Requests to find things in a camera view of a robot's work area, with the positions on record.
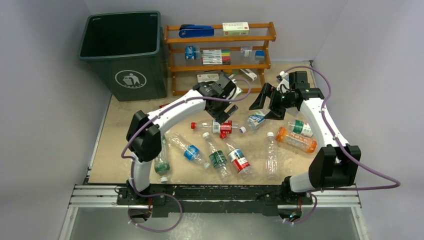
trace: gray wall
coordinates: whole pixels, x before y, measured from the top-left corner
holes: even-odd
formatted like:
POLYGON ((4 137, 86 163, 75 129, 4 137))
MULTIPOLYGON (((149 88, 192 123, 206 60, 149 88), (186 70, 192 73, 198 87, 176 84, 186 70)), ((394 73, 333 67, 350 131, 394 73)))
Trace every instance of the gray wall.
POLYGON ((0 239, 53 240, 110 96, 77 60, 82 0, 0 1, 0 239))
POLYGON ((274 22, 271 60, 314 59, 347 0, 85 0, 92 14, 157 10, 162 25, 274 22))
MULTIPOLYGON (((361 161, 402 183, 360 193, 376 240, 424 235, 423 10, 421 0, 350 0, 315 61, 331 82, 331 115, 361 161)), ((364 170, 356 182, 389 184, 364 170)))

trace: blue stapler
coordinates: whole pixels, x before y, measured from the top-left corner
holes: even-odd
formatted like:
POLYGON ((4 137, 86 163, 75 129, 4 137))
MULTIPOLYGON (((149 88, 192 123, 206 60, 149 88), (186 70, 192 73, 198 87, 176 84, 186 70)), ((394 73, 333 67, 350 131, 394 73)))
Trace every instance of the blue stapler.
POLYGON ((179 27, 180 38, 211 37, 214 35, 212 26, 184 24, 179 27))

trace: orange bottle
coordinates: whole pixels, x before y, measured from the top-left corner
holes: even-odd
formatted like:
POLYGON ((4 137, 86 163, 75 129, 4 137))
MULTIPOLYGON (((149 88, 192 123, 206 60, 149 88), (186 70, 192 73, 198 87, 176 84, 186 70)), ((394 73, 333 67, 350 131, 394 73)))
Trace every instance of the orange bottle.
POLYGON ((298 148, 305 153, 313 153, 317 148, 317 142, 314 139, 299 135, 284 127, 279 128, 278 135, 275 139, 279 142, 298 148))

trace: plastic bottle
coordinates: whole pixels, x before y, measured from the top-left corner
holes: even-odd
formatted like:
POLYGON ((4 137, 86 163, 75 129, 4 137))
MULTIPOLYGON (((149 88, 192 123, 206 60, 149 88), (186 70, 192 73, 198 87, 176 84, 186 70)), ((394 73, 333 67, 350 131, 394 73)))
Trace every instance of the plastic bottle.
POLYGON ((245 155, 243 155, 240 148, 236 146, 236 143, 231 140, 225 133, 221 133, 219 137, 225 143, 228 149, 228 158, 231 161, 234 168, 237 170, 238 175, 241 178, 247 179, 251 175, 253 175, 252 167, 246 159, 245 155))
POLYGON ((312 137, 313 135, 311 127, 305 121, 301 121, 301 120, 289 121, 285 125, 285 128, 292 131, 293 133, 297 133, 308 138, 312 137))
POLYGON ((178 132, 174 132, 173 134, 171 134, 168 140, 173 146, 180 149, 184 154, 184 157, 190 162, 197 165, 201 165, 204 167, 204 169, 208 169, 211 165, 202 157, 200 150, 193 144, 185 140, 184 137, 181 136, 178 132))
POLYGON ((162 150, 160 151, 159 155, 154 159, 154 171, 160 176, 160 182, 161 183, 167 183, 169 178, 169 171, 170 171, 170 164, 168 162, 168 156, 167 156, 167 139, 165 138, 165 135, 162 135, 161 145, 162 150))
POLYGON ((274 133, 268 132, 266 134, 266 140, 268 142, 267 156, 265 161, 266 178, 270 180, 277 180, 280 177, 280 173, 277 166, 278 148, 277 142, 274 139, 274 133))
POLYGON ((315 148, 317 148, 317 142, 314 139, 289 131, 285 127, 279 128, 278 135, 275 139, 298 148, 305 153, 313 153, 315 148))
POLYGON ((209 132, 203 133, 202 137, 207 142, 207 154, 213 168, 218 171, 219 177, 223 180, 231 176, 231 171, 227 168, 227 159, 223 151, 219 150, 217 142, 211 137, 209 132))
MULTIPOLYGON (((256 131, 265 123, 265 115, 267 110, 257 110, 252 115, 247 117, 246 123, 249 126, 249 131, 256 131)), ((244 134, 248 129, 245 126, 240 127, 240 132, 244 134)))
POLYGON ((233 134, 239 133, 238 121, 225 121, 220 124, 215 120, 203 120, 199 122, 192 122, 191 129, 195 131, 211 132, 213 134, 233 134))

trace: marker set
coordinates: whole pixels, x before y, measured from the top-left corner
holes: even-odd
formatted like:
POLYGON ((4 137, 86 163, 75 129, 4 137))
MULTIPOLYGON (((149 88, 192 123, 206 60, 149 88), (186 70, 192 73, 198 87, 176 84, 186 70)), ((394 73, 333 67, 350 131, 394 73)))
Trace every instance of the marker set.
POLYGON ((201 63, 203 65, 229 65, 231 56, 229 49, 210 49, 201 51, 201 63))

